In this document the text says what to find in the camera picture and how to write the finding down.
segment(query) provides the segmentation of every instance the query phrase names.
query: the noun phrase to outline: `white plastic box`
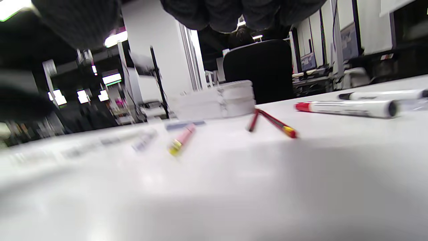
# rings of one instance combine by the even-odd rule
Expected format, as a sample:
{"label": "white plastic box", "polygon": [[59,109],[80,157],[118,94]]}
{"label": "white plastic box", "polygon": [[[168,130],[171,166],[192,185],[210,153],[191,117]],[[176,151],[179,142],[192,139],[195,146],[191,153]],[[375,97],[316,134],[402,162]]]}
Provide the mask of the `white plastic box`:
{"label": "white plastic box", "polygon": [[249,80],[221,84],[169,101],[180,120],[206,120],[250,114],[254,112],[255,103]]}

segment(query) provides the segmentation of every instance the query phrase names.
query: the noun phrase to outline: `black office chair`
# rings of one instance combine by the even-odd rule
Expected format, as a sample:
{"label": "black office chair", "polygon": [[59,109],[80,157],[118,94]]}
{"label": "black office chair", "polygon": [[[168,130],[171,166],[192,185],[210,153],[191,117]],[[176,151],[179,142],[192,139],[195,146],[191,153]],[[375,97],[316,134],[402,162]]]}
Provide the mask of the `black office chair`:
{"label": "black office chair", "polygon": [[223,61],[226,82],[251,80],[257,104],[296,98],[290,45],[280,39],[232,49]]}

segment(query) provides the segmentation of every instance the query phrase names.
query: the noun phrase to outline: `pencil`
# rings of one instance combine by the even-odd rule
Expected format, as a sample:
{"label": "pencil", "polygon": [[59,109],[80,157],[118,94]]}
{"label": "pencil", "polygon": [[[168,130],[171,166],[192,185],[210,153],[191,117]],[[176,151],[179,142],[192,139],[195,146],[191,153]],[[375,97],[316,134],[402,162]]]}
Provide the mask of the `pencil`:
{"label": "pencil", "polygon": [[280,120],[276,119],[275,117],[271,116],[270,114],[266,113],[263,110],[259,110],[259,112],[268,119],[274,126],[281,129],[286,135],[288,135],[291,138],[297,138],[297,132],[291,128],[290,126],[284,124]]}
{"label": "pencil", "polygon": [[252,118],[252,120],[251,120],[251,124],[249,125],[249,127],[248,127],[248,131],[249,132],[253,132],[254,131],[254,128],[255,128],[255,126],[256,126],[256,122],[257,122],[257,118],[259,117],[259,113],[260,113],[260,110],[259,109],[256,109],[255,111],[254,111],[254,117]]}

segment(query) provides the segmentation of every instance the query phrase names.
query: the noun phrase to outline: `person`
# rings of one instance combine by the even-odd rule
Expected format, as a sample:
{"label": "person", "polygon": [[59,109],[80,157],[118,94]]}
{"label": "person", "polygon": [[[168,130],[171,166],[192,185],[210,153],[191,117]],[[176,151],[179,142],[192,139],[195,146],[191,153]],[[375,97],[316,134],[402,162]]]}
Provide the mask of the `person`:
{"label": "person", "polygon": [[229,49],[242,47],[254,43],[253,36],[247,28],[239,28],[236,32],[233,32],[229,36]]}

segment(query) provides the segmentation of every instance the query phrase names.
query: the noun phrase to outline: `table surface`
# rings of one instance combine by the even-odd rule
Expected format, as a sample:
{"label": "table surface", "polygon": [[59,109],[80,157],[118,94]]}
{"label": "table surface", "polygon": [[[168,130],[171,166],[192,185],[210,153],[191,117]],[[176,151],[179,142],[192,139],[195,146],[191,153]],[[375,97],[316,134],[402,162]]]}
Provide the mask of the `table surface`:
{"label": "table surface", "polygon": [[[351,91],[412,88],[428,88],[428,77]],[[293,109],[297,101],[343,92],[259,106],[294,127],[299,139],[263,118],[248,133],[248,115],[197,127],[179,157],[166,147],[180,131],[163,124],[3,151],[1,240],[427,240],[428,111],[385,120]],[[158,132],[142,152],[123,142],[74,159],[57,155],[141,130]],[[40,152],[56,159],[32,158]]]}

